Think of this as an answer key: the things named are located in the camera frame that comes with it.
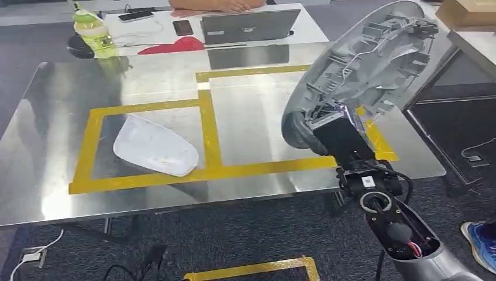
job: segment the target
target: yellow tape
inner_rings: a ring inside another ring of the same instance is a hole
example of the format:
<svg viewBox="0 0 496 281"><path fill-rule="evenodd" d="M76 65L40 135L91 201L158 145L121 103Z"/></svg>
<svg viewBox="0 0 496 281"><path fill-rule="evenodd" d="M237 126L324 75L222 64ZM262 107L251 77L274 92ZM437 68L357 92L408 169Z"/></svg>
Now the yellow tape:
<svg viewBox="0 0 496 281"><path fill-rule="evenodd" d="M93 161L97 153L103 117L103 115L96 111L89 112L73 181L86 181L91 178L91 170L93 169Z"/></svg>
<svg viewBox="0 0 496 281"><path fill-rule="evenodd" d="M212 71L197 73L197 82L208 83L210 78L231 77L241 75L284 73L307 70L309 66L285 66L252 68L243 70ZM126 114L133 112L152 111L160 109L199 107L201 113L202 131L206 169L195 169L184 177L174 177L167 174L143 174L138 176L114 177L109 179L92 179L92 167L98 148L98 141L103 118L107 115ZM378 159L389 161L398 160L396 153L385 141L382 134L371 123L365 124L367 135L376 148ZM197 100L182 100L155 102L151 104L126 105L122 107L95 108L90 110L87 127L84 132L79 160L73 182L69 184L69 193L88 193L97 191L131 189L134 187L158 186L192 181L217 180L231 177L249 177L261 174L282 173L301 170L313 170L336 167L333 157L314 157L308 159L285 160L269 163L254 163L240 166L223 166L222 154L217 134L215 112L212 95L209 90L198 90Z"/></svg>
<svg viewBox="0 0 496 281"><path fill-rule="evenodd" d="M141 174L138 176L112 177L109 179L94 179L91 181L74 181L69 184L69 193L77 194L117 189L132 189L134 187L219 180L232 177L249 177L261 174L315 170L329 167L336 167L336 162L333 157L317 157L240 166L221 166L217 168L195 169L184 177L155 173Z"/></svg>
<svg viewBox="0 0 496 281"><path fill-rule="evenodd" d="M213 111L212 95L209 90L199 90L200 114L203 130L206 167L222 166L221 146L217 137L217 122Z"/></svg>
<svg viewBox="0 0 496 281"><path fill-rule="evenodd" d="M285 261L266 262L255 265L238 266L235 268L188 273L184 275L183 279L188 279L189 281L208 281L301 267L305 267L309 281L320 281L314 259L306 256L298 259L287 259Z"/></svg>
<svg viewBox="0 0 496 281"><path fill-rule="evenodd" d="M221 70L221 71L199 72L196 74L196 77L197 77L197 83L203 83L203 82L208 82L211 78L307 71L309 68L310 65Z"/></svg>

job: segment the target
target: person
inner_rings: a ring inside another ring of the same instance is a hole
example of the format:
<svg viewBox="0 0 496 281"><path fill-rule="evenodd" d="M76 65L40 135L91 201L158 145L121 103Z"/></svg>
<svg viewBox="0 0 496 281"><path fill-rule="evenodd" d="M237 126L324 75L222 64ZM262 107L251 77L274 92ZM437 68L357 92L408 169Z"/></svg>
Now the person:
<svg viewBox="0 0 496 281"><path fill-rule="evenodd" d="M208 11L242 13L265 5L265 0L169 0L172 16L200 15Z"/></svg>
<svg viewBox="0 0 496 281"><path fill-rule="evenodd" d="M496 221L465 222L460 229L472 246L472 254L476 261L496 274Z"/></svg>

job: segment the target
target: gray desk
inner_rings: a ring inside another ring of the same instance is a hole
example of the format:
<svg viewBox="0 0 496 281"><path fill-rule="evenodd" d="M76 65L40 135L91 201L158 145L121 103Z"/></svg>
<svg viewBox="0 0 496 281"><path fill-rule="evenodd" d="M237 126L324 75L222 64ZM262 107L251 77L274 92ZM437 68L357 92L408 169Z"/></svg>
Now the gray desk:
<svg viewBox="0 0 496 281"><path fill-rule="evenodd" d="M288 62L257 67L311 64L325 47L323 43L291 45ZM263 52L268 47L259 48ZM250 57L242 61L249 63ZM337 188L334 169L319 169L68 194L91 108L194 99L198 87L211 89L225 165L315 157L310 151L290 148L280 134L282 111L302 71L213 78L209 85L200 85L195 73L201 71L210 71L204 51L123 57L119 63L81 60L40 65L0 140L0 226L175 210ZM138 115L190 141L201 155L199 167L205 166L198 108ZM104 119L92 178L150 173L113 154L113 140L123 120L122 115ZM400 159L392 163L395 169L413 179L445 174L400 110L393 110L376 125Z"/></svg>
<svg viewBox="0 0 496 281"><path fill-rule="evenodd" d="M448 38L481 69L496 79L496 32L451 31Z"/></svg>

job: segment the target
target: blue sneaker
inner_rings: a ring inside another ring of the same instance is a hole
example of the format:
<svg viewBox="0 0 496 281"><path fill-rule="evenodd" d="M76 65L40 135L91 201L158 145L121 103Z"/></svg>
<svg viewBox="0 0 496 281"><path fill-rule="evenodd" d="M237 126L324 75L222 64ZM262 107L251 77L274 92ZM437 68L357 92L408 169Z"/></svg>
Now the blue sneaker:
<svg viewBox="0 0 496 281"><path fill-rule="evenodd" d="M476 261L496 274L496 240L490 240L480 235L484 222L465 222L461 225L461 233L472 246L472 254Z"/></svg>

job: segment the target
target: water bottle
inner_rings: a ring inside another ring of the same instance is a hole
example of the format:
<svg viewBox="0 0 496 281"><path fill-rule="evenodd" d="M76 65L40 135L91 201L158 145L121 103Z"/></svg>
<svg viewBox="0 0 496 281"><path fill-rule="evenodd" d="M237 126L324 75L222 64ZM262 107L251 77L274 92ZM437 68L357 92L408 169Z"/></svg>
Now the water bottle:
<svg viewBox="0 0 496 281"><path fill-rule="evenodd" d="M97 58L108 58L118 55L117 49L112 41L103 20L85 9L76 6L73 16L74 30L81 36L83 41L95 52Z"/></svg>

